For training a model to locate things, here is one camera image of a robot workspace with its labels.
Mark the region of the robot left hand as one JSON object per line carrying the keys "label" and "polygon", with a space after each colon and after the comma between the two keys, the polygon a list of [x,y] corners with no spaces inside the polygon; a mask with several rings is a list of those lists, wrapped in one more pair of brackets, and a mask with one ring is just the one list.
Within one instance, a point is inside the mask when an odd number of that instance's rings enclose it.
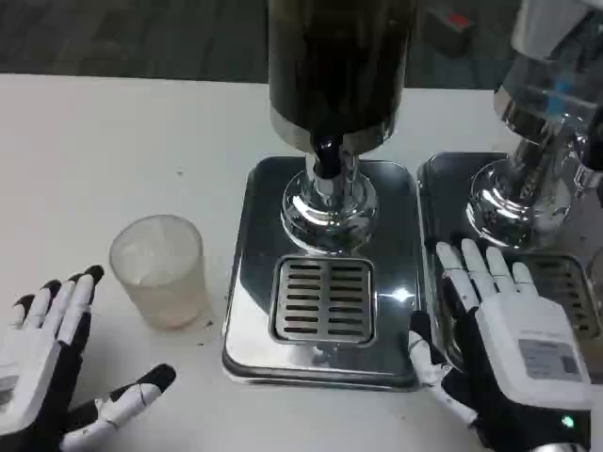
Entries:
{"label": "robot left hand", "polygon": [[1,334],[1,448],[91,451],[148,409],[176,379],[161,363],[104,396],[72,407],[87,346],[95,289],[90,266],[18,299]]}

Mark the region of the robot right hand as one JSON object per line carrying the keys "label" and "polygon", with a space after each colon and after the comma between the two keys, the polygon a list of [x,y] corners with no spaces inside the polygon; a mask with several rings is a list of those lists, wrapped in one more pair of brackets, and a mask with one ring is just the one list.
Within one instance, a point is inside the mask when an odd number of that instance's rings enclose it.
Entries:
{"label": "robot right hand", "polygon": [[593,385],[563,307],[539,294],[529,268],[469,238],[434,246],[442,293],[459,308],[456,367],[411,315],[407,349],[420,384],[490,451],[588,451]]}

